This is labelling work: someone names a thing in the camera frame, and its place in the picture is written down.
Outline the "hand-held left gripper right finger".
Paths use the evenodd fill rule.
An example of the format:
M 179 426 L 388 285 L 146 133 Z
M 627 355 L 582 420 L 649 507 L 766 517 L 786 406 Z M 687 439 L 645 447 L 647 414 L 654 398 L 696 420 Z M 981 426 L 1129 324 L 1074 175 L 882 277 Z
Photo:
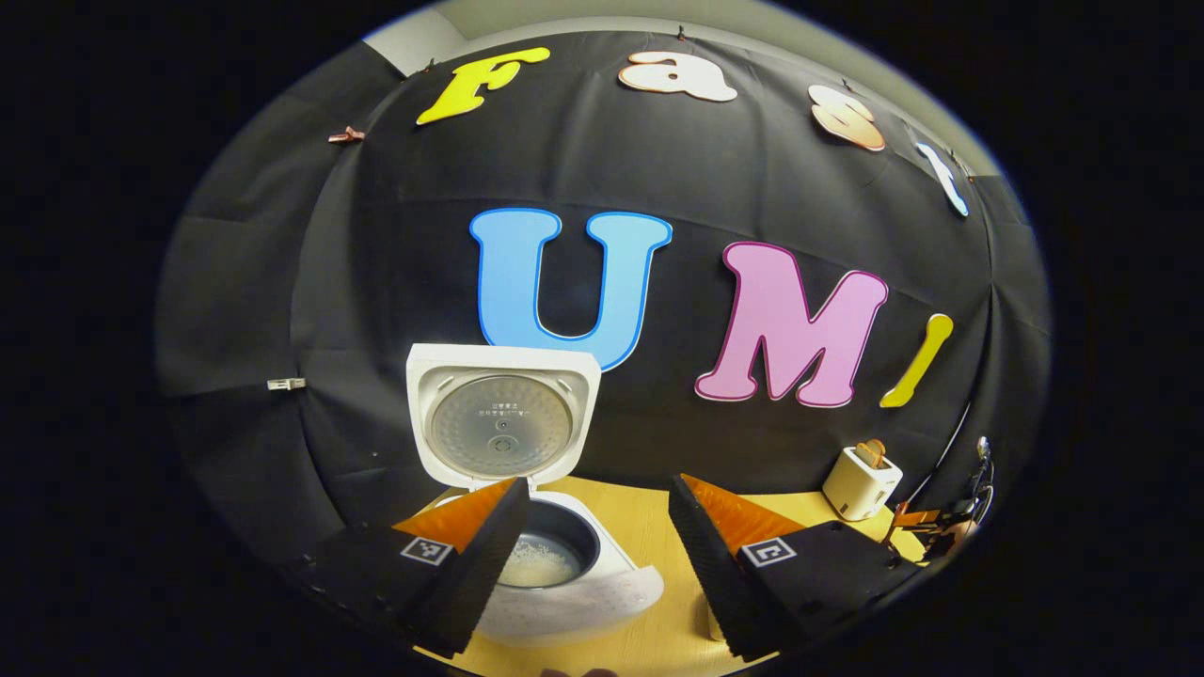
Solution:
M 842 520 L 804 526 L 679 475 L 668 514 L 731 655 L 804 650 L 846 630 L 922 573 Z

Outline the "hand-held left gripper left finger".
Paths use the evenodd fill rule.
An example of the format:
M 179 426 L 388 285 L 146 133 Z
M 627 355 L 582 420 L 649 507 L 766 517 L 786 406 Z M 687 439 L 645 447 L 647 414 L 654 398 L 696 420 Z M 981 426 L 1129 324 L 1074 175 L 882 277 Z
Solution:
M 452 658 L 470 644 L 529 519 L 530 491 L 525 477 L 501 479 L 393 526 L 353 524 L 282 571 L 374 636 Z

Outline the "white rice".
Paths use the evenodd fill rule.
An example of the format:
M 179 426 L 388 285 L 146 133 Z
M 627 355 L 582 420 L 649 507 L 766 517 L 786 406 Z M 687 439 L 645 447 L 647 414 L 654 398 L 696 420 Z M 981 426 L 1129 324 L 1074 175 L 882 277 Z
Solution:
M 582 573 L 580 557 L 559 541 L 535 534 L 517 540 L 498 575 L 498 585 L 535 589 L 563 584 Z

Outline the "white rice cooker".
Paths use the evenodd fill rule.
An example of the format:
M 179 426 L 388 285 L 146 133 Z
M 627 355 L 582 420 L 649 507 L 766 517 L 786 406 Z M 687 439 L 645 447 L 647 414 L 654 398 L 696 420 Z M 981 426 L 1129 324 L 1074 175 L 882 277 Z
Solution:
M 486 345 L 417 343 L 405 385 L 417 451 L 449 487 L 482 490 L 525 477 L 525 534 L 568 544 L 583 570 L 563 584 L 494 588 L 477 630 L 508 646 L 597 638 L 657 604 L 662 575 L 641 567 L 577 498 L 549 490 L 583 453 L 600 389 L 590 353 Z

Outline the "white toaster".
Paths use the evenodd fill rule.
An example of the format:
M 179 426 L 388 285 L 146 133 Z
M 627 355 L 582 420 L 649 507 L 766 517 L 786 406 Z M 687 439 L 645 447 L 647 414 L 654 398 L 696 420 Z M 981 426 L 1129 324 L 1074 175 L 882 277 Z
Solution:
M 870 467 L 854 447 L 842 449 L 821 491 L 842 520 L 860 522 L 877 514 L 903 479 L 902 470 L 883 460 Z

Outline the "black backdrop cloth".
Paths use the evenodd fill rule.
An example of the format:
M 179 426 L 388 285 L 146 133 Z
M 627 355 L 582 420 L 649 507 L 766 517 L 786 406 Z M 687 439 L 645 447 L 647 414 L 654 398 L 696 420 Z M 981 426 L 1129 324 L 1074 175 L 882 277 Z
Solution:
M 157 369 L 199 487 L 262 559 L 405 518 L 417 343 L 594 353 L 585 479 L 818 490 L 884 441 L 891 500 L 995 500 L 1035 446 L 1054 317 L 1035 232 L 886 102 L 868 151 L 837 83 L 651 33 L 525 39 L 403 78 L 358 46 L 216 159 L 169 246 Z M 347 126 L 354 143 L 327 143 Z M 301 377 L 303 389 L 270 392 Z

